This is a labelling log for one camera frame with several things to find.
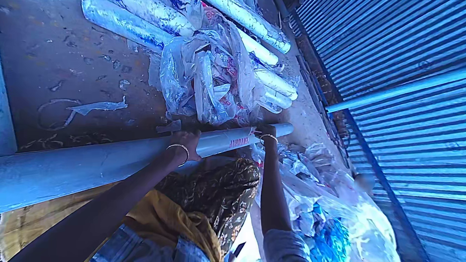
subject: concrete floor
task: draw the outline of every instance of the concrete floor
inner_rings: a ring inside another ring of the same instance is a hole
[[[264,17],[279,26],[278,12],[271,3],[272,0],[259,0]],[[62,147],[51,141],[72,147],[160,136],[155,127],[166,125],[166,107],[162,93],[147,84],[148,56],[141,49],[138,53],[129,50],[125,38],[87,21],[81,1],[10,0],[2,4],[0,11],[0,54],[20,152]],[[284,76],[300,76],[294,34],[285,24],[282,30],[292,40],[292,48],[286,55],[262,44],[285,64]],[[115,60],[121,63],[117,69],[113,68]],[[122,79],[130,82],[126,91],[119,88]],[[50,90],[59,83],[62,84],[58,90]],[[314,142],[324,143],[343,168],[338,149],[330,140],[302,78],[298,94],[293,105],[281,114],[263,110],[265,122],[292,123],[295,131],[285,141],[305,147]],[[76,115],[70,125],[57,131],[39,126],[39,121],[42,126],[62,123],[69,115],[66,107],[76,105],[56,103],[39,116],[38,108],[51,99],[67,98],[87,104],[120,102],[123,95],[127,108]],[[184,128],[200,127],[195,116],[184,117],[182,122]],[[201,126],[201,130],[212,127]],[[46,142],[31,143],[37,140]]]

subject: sleeve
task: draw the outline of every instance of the sleeve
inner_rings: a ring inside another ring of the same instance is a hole
[[[294,231],[267,231],[264,235],[264,253],[267,262],[311,261],[309,247]]]

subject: blue corrugated wall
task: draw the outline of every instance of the blue corrugated wall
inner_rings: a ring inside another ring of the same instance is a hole
[[[344,100],[466,67],[466,1],[305,0],[296,12]],[[430,260],[466,261],[466,80],[350,112]],[[352,163],[374,174],[348,128]],[[374,200],[402,259],[420,261],[380,184]]]

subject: yellow fabric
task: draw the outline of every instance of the yellow fabric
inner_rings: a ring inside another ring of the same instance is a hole
[[[157,190],[149,191],[123,220],[139,236],[161,246],[175,247],[183,235],[200,247],[211,261],[222,261],[220,243],[207,217],[186,213]]]
[[[10,260],[27,244],[113,184],[19,208],[1,214],[0,254]],[[175,247],[181,234],[199,246],[211,261],[222,261],[219,240],[205,215],[186,213],[157,190],[148,192],[123,222],[139,236]]]

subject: gold bangle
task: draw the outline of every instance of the gold bangle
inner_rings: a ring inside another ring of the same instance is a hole
[[[260,139],[260,140],[264,140],[264,139],[262,139],[263,137],[271,137],[271,138],[275,139],[275,141],[276,141],[277,144],[278,144],[278,139],[277,139],[276,137],[274,137],[273,135],[271,135],[271,134],[261,135],[261,136],[259,137],[259,139]]]
[[[183,147],[183,148],[186,150],[186,154],[187,154],[186,160],[185,160],[181,165],[179,165],[178,167],[180,167],[180,166],[184,165],[186,162],[188,162],[188,159],[189,159],[189,151],[188,151],[188,149],[187,149],[184,145],[182,145],[182,144],[171,144],[171,145],[169,145],[165,150],[169,149],[169,148],[172,147],[172,146],[181,146],[181,147]]]

